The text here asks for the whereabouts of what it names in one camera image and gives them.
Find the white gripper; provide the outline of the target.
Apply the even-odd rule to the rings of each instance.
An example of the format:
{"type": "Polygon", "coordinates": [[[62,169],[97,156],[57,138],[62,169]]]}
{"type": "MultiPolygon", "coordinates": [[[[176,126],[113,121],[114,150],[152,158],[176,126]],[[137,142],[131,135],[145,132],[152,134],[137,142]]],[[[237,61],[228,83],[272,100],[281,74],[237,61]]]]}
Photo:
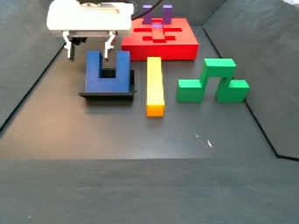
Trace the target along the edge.
{"type": "Polygon", "coordinates": [[[103,44],[103,59],[114,48],[118,36],[126,36],[131,30],[130,3],[83,3],[77,0],[53,0],[47,9],[46,27],[55,36],[62,36],[63,49],[69,60],[74,59],[74,48],[70,32],[81,37],[107,35],[103,44]]]}

